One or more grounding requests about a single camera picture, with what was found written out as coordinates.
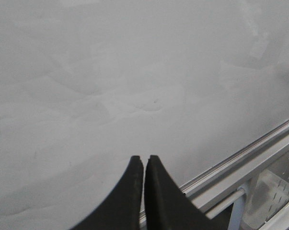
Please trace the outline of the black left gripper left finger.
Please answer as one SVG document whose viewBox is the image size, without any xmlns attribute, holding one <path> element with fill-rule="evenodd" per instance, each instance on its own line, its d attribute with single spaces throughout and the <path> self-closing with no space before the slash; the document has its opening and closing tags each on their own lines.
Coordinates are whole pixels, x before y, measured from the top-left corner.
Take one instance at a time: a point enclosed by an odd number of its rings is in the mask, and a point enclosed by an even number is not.
<svg viewBox="0 0 289 230">
<path fill-rule="evenodd" d="M 109 195 L 75 230 L 138 230 L 143 186 L 143 163 L 132 156 Z"/>
</svg>

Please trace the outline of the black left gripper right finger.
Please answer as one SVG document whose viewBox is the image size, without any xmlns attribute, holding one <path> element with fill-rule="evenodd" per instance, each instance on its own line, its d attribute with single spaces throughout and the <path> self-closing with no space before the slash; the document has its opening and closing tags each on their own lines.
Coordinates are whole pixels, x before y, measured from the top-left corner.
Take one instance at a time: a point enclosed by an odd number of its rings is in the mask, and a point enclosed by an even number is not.
<svg viewBox="0 0 289 230">
<path fill-rule="evenodd" d="M 146 166 L 144 203 L 149 230 L 209 229 L 209 219 L 179 189 L 157 155 Z"/>
</svg>

